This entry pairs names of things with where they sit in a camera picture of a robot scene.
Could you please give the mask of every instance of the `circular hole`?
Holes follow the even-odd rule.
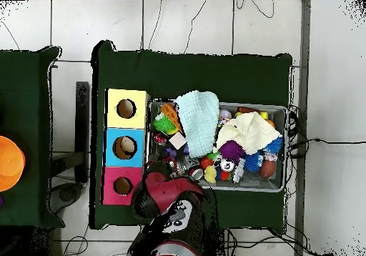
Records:
[[[119,195],[127,195],[132,190],[132,183],[128,178],[120,177],[114,181],[113,189]]]
[[[132,137],[118,137],[113,143],[113,153],[120,159],[131,159],[137,151],[137,143]]]
[[[123,99],[117,105],[117,114],[125,119],[133,117],[136,113],[136,105],[130,99]]]

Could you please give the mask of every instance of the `green tablecloth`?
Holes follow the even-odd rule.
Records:
[[[0,51],[0,135],[26,157],[19,182],[1,192],[0,225],[63,227],[47,207],[50,174],[50,106],[47,75],[58,47],[38,52]]]
[[[91,171],[96,173],[91,181],[90,217],[95,227],[141,223],[132,216],[129,207],[99,204],[106,88],[145,90],[151,98],[170,99],[196,89],[214,92],[221,102],[287,107],[291,65],[289,54],[271,57],[123,52],[113,51],[111,42],[101,41],[92,56],[91,151],[97,155],[91,158]],[[217,201],[220,227],[270,227],[282,232],[283,190],[278,193],[218,191]]]

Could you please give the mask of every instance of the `white cloth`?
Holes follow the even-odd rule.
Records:
[[[256,112],[244,113],[229,120],[219,131],[217,149],[229,141],[240,144],[245,153],[252,155],[263,149],[281,134]]]

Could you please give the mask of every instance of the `shape sorter box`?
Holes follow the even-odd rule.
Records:
[[[129,159],[120,159],[113,152],[113,145],[119,137],[128,137],[135,143],[134,155]],[[144,129],[115,129],[107,128],[106,167],[143,167],[145,157]]]
[[[149,98],[145,91],[108,89],[107,124],[104,125],[109,128],[145,129]],[[133,107],[133,112],[123,116],[120,114],[119,105],[127,101],[129,102],[127,104]]]
[[[142,180],[143,168],[136,167],[105,167],[103,205],[130,205],[134,188]],[[114,190],[114,183],[124,177],[132,184],[132,190],[127,195],[120,195]]]

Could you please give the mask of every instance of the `white wall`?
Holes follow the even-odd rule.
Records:
[[[357,27],[360,16],[350,13],[348,4],[343,0],[311,3],[309,139],[366,140],[366,24]],[[312,250],[365,256],[365,172],[366,145],[310,144],[305,233]]]

